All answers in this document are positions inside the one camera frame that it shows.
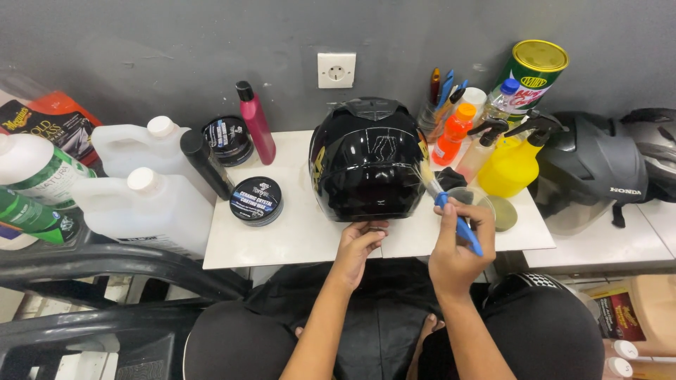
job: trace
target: black plastic chair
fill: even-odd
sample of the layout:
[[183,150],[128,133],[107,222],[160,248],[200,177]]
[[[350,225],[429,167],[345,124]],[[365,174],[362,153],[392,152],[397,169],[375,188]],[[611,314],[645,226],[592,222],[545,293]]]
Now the black plastic chair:
[[183,378],[183,350],[201,306],[129,305],[0,324],[0,380],[55,378],[62,356],[116,352],[116,380]]
[[230,269],[203,270],[201,262],[180,254],[111,241],[84,227],[67,245],[39,242],[23,250],[2,251],[0,287],[98,309],[117,305],[103,296],[107,279],[94,284],[75,279],[145,275],[213,301],[238,300],[251,289],[251,281]]

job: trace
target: electrical outlet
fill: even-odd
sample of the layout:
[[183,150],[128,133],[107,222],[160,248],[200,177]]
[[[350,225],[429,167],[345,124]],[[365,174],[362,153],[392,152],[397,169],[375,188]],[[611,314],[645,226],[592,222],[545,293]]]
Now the electrical outlet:
[[317,81],[320,89],[348,89],[354,83],[357,53],[318,53]]

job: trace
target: helmet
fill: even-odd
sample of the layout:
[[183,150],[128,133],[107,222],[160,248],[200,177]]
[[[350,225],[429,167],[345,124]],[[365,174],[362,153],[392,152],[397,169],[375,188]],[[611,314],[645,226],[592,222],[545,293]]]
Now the helmet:
[[310,178],[329,220],[406,218],[425,186],[429,161],[416,120],[396,100],[362,97],[336,105],[310,141]]
[[[537,154],[539,176],[528,188],[550,232],[574,235],[613,206],[643,200],[644,161],[623,125],[585,112],[557,112],[568,131]],[[613,224],[623,227],[618,209]]]
[[646,201],[676,202],[676,110],[642,108],[620,121],[646,161]]

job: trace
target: blue bottle cap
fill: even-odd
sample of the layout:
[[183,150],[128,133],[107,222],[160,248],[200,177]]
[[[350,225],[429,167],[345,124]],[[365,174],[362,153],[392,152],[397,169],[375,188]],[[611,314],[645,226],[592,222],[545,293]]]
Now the blue bottle cap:
[[518,81],[513,78],[505,79],[500,86],[500,92],[505,95],[514,95],[518,90]]

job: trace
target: orange bottle cap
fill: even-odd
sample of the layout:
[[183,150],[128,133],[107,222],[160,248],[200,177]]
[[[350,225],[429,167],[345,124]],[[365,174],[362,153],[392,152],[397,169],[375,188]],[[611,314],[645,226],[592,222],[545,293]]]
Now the orange bottle cap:
[[456,117],[463,121],[469,121],[474,118],[476,113],[477,109],[475,106],[469,103],[464,103],[458,106],[458,109],[456,110]]

